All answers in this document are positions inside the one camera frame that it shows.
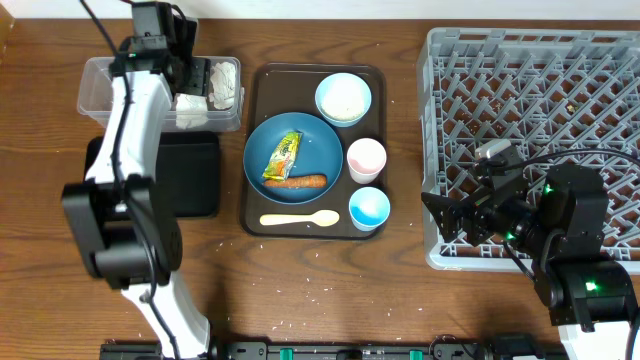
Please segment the white paper wrapper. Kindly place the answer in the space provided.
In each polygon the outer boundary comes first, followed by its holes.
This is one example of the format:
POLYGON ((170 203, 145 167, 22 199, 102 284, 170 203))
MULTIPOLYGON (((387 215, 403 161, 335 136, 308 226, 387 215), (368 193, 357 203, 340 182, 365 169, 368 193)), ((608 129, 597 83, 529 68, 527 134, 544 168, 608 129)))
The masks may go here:
POLYGON ((231 62, 216 63, 210 70, 207 97, 178 94, 176 99, 176 126, 189 129, 209 122, 209 111, 226 111, 235 103, 236 66, 231 62))

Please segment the light blue plastic cup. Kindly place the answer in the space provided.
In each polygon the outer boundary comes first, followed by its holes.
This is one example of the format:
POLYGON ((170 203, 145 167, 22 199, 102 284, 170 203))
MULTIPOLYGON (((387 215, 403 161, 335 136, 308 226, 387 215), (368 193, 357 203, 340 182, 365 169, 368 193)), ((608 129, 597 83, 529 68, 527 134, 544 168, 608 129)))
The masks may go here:
POLYGON ((348 210, 354 226, 360 231, 370 232, 388 220, 391 203, 382 190, 363 187, 351 195, 348 210))

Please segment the pink plastic cup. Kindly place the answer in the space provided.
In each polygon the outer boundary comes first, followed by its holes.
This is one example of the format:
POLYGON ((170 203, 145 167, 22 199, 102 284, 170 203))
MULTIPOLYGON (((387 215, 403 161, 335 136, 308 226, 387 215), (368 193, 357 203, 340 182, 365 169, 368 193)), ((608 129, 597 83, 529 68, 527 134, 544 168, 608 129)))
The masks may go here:
POLYGON ((359 184, 374 181, 387 161, 384 146, 372 138, 361 138, 353 142, 346 157, 350 176, 359 184))

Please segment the green yellow snack packet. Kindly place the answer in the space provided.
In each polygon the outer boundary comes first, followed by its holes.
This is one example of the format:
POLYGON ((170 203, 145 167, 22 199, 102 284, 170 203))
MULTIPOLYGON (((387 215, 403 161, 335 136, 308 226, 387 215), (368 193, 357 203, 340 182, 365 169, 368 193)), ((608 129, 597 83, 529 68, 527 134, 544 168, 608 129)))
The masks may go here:
POLYGON ((265 180, 282 182, 288 179, 295 164, 302 137, 302 132, 291 131, 280 140, 262 174, 265 180))

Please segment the orange carrot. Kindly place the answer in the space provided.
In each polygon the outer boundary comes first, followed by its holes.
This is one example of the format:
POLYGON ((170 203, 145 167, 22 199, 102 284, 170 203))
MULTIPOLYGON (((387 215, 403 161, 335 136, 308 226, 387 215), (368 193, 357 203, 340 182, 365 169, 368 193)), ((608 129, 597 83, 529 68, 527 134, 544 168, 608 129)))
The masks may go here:
POLYGON ((327 185, 327 178, 322 174, 314 174, 307 176, 299 176, 299 177, 291 177, 289 176, 286 180, 278 181, 278 180, 266 180, 263 185, 269 188, 287 188, 287 189, 298 189, 298 188, 324 188, 327 185))

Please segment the dark blue plate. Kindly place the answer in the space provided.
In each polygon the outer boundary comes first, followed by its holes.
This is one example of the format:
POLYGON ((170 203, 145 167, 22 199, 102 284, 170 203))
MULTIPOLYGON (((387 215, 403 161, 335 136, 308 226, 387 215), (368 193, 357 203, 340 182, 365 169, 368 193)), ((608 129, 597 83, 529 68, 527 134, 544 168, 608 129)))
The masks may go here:
POLYGON ((247 140, 243 166, 249 184, 263 197, 280 204, 312 202, 325 193, 340 177, 343 165, 342 144, 335 130, 324 120, 306 113, 275 115, 258 125, 247 140), (322 188, 273 188, 264 185, 263 172, 277 145, 289 132, 302 134, 290 177, 324 175, 322 188))

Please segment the light blue bowl with rice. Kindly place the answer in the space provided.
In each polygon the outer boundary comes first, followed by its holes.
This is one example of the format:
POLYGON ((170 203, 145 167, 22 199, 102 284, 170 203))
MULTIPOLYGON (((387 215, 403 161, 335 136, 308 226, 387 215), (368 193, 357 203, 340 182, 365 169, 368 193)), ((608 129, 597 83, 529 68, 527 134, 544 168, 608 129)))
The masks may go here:
POLYGON ((314 100, 326 121, 336 127, 350 127, 369 111, 373 95, 361 77, 351 73, 334 73, 317 86, 314 100))

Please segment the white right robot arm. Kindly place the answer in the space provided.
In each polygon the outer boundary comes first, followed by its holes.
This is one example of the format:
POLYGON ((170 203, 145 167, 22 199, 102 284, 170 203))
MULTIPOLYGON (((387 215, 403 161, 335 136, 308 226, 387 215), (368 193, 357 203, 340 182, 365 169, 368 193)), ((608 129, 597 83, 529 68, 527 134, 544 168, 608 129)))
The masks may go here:
POLYGON ((602 252, 608 195, 591 168, 549 168, 540 202, 526 200, 522 164, 484 159, 481 187, 462 200, 424 192, 421 200, 443 238, 465 233, 477 246, 492 236, 533 283, 571 359, 636 359, 639 304, 629 273, 602 252))

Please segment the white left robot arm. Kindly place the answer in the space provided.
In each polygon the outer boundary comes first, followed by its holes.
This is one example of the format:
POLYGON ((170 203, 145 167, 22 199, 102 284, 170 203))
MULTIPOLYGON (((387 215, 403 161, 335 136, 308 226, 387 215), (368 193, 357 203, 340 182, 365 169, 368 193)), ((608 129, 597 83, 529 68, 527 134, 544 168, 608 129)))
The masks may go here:
POLYGON ((138 308, 162 356, 209 359, 211 326, 179 272, 179 225, 156 182, 166 115, 177 95, 205 93, 209 63, 192 54, 195 19, 152 9, 114 51, 113 105, 101 147, 61 200, 86 271, 138 308))

